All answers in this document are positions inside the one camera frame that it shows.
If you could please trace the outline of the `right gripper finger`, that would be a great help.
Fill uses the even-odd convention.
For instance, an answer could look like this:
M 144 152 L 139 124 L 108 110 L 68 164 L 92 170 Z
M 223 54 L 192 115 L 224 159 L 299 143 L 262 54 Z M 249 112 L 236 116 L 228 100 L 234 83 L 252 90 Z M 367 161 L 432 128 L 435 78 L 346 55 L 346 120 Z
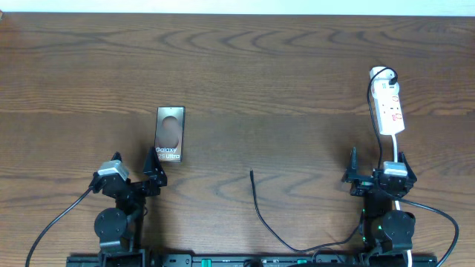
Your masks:
M 350 153 L 350 162 L 347 167 L 347 176 L 351 177 L 358 173 L 358 159 L 356 147 L 353 147 Z
M 404 165 L 404 167 L 405 167 L 408 174 L 413 172 L 411 167 L 409 166 L 409 164 L 407 162 L 407 159 L 406 159 L 404 153 L 402 151 L 398 152 L 398 162 Z

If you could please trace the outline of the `bronze Galaxy smartphone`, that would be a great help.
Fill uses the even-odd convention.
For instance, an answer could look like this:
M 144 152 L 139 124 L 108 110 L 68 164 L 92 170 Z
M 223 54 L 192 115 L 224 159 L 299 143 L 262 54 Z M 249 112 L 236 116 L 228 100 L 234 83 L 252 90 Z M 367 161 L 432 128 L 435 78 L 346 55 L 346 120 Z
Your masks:
M 158 107 L 154 146 L 161 162 L 183 160 L 185 114 L 184 106 Z

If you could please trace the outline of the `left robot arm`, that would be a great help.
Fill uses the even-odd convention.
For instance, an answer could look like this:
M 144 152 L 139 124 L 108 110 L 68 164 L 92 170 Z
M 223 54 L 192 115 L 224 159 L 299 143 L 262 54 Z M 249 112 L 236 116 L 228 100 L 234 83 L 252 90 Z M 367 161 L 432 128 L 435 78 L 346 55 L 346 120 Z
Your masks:
M 120 153 L 104 162 L 93 174 L 90 189 L 115 200 L 116 206 L 101 211 L 94 222 L 99 238 L 100 266 L 155 266 L 158 257 L 142 247 L 143 220 L 148 197 L 160 194 L 167 185 L 167 176 L 155 148 L 150 148 L 143 173 L 147 179 L 132 182 Z

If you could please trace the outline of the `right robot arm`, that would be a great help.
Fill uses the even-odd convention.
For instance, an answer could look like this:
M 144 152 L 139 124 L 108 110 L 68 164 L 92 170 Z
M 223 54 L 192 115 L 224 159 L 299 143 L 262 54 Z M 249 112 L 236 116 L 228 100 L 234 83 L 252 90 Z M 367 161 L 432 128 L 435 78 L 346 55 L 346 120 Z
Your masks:
M 351 184 L 350 195 L 364 199 L 359 226 L 364 252 L 359 255 L 360 261 L 366 266 L 412 266 L 416 219 L 394 203 L 417 181 L 405 155 L 400 152 L 395 162 L 386 161 L 371 175 L 363 175 L 358 172 L 354 148 L 342 181 Z

